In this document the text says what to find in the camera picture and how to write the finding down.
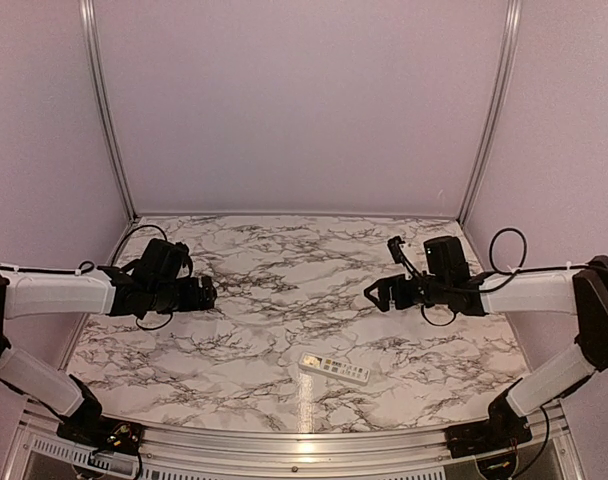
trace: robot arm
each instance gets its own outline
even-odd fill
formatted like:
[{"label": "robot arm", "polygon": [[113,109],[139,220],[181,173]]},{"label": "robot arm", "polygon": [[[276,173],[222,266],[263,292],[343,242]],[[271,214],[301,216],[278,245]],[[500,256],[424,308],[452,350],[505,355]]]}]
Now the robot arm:
[{"label": "robot arm", "polygon": [[[177,278],[182,267],[190,273]],[[72,312],[141,319],[149,311],[171,314],[213,308],[217,294],[211,278],[202,277],[200,285],[191,273],[188,247],[158,239],[124,268],[101,266],[83,272],[0,264],[0,381],[56,414],[63,422],[61,436],[96,447],[105,444],[115,422],[101,416],[102,407],[91,391],[78,379],[11,346],[3,334],[4,320]]]},{"label": "robot arm", "polygon": [[[396,263],[410,262],[402,240],[389,240]],[[587,265],[521,270],[513,275],[484,272],[471,277],[459,239],[438,237],[424,244],[429,272],[410,264],[410,276],[375,282],[364,292],[382,311],[413,305],[447,305],[454,314],[484,316],[507,312],[562,312],[576,315],[579,334],[566,350],[520,379],[489,405],[489,419],[449,427],[454,458],[530,441],[525,416],[565,397],[608,368],[608,257]]]}]

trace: metal vent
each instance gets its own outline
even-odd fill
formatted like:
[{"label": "metal vent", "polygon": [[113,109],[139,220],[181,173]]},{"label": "metal vent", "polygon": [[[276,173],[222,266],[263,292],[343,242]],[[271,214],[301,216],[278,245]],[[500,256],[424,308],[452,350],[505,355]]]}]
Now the metal vent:
[{"label": "metal vent", "polygon": [[[119,454],[98,454],[92,456],[93,449],[67,440],[35,435],[32,451],[41,453],[62,462],[84,467],[97,472],[110,473],[119,478],[132,479],[137,474],[138,461],[134,457]],[[144,464],[142,480],[257,480],[257,477],[238,475],[212,475],[188,471],[182,468],[160,467]],[[446,480],[444,468],[434,467],[394,475],[369,475],[342,477],[343,480]]]},{"label": "metal vent", "polygon": [[98,454],[92,456],[90,447],[78,445],[50,437],[35,435],[33,437],[32,451],[56,458],[78,467],[84,467],[96,472],[109,472],[120,478],[132,479],[137,473],[137,461],[132,457],[119,454]]}]

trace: white wall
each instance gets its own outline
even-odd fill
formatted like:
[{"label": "white wall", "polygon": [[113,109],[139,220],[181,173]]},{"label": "white wall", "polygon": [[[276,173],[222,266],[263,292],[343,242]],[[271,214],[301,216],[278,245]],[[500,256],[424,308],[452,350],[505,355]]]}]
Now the white wall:
[{"label": "white wall", "polygon": [[97,2],[140,212],[455,217],[507,2]]},{"label": "white wall", "polygon": [[[507,225],[528,236],[532,266],[608,254],[608,1],[524,2],[515,70],[468,229],[486,251]],[[500,258],[515,265],[518,255],[505,248]],[[512,320],[534,367],[577,334],[576,321],[562,316]],[[608,479],[608,371],[564,409],[587,478]]]},{"label": "white wall", "polygon": [[[0,0],[0,260],[105,262],[126,226],[77,2]],[[55,363],[76,317],[18,319],[11,343]],[[0,384],[0,475],[23,400]]]}]

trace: white remote control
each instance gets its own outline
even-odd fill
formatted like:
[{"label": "white remote control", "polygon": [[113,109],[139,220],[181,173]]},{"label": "white remote control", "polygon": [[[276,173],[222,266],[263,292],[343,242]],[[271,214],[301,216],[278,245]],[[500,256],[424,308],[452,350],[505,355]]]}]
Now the white remote control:
[{"label": "white remote control", "polygon": [[339,362],[329,357],[320,357],[313,353],[303,354],[299,365],[302,370],[320,373],[327,377],[337,378],[338,380],[345,380],[359,385],[366,385],[371,373],[368,368]]}]

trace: marble surface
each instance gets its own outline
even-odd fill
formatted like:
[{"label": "marble surface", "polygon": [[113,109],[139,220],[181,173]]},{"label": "marble surface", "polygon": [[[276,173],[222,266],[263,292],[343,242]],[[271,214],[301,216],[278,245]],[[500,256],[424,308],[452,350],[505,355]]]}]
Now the marble surface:
[{"label": "marble surface", "polygon": [[[460,316],[436,328],[418,308],[384,314],[362,295],[376,279],[402,272],[386,248],[390,237],[401,235],[419,255],[426,239],[462,238],[455,222],[229,216],[141,223],[185,242],[219,298],[214,311],[176,314],[155,332],[139,330],[133,317],[89,319],[68,371],[107,414],[259,432],[438,425],[483,417],[526,371],[503,316]],[[137,232],[118,264],[155,235]],[[435,322],[451,315],[439,307],[428,314]],[[163,320],[152,314],[144,323]],[[303,373],[297,362],[305,351],[367,367],[370,381],[362,387]]]}]

